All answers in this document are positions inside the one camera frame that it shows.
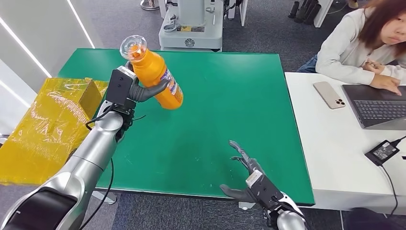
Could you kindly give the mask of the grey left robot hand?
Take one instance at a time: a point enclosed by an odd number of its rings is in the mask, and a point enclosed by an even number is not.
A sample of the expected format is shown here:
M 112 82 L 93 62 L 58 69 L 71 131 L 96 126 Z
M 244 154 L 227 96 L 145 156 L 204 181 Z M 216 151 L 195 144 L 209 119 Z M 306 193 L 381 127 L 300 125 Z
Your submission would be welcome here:
M 124 79 L 124 88 L 120 89 L 120 104 L 124 105 L 126 99 L 135 102 L 144 102 L 164 91 L 169 84 L 169 80 L 160 80 L 159 83 L 151 87 L 142 87 L 139 85 L 139 78 L 134 73 L 132 64 L 127 62 L 117 71 Z

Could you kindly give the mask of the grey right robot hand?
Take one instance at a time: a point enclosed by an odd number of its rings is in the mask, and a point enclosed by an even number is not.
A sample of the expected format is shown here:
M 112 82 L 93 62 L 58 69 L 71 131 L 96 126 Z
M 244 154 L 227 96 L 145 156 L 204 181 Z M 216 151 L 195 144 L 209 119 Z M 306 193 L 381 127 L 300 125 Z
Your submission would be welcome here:
M 249 176 L 255 173 L 255 171 L 259 171 L 261 174 L 265 175 L 265 172 L 263 171 L 257 160 L 255 158 L 251 158 L 245 152 L 245 150 L 240 147 L 240 145 L 237 142 L 229 140 L 228 143 L 232 148 L 234 148 L 238 153 L 241 154 L 241 156 L 232 157 L 231 160 L 237 160 L 241 162 L 244 165 L 244 167 L 248 170 Z M 247 188 L 245 190 L 232 189 L 226 184 L 221 184 L 219 187 L 227 197 L 236 199 L 238 202 L 246 202 L 254 204 L 258 203 L 258 200 L 250 190 L 251 182 L 253 182 L 253 179 L 249 179 L 248 182 L 249 184 L 247 185 Z

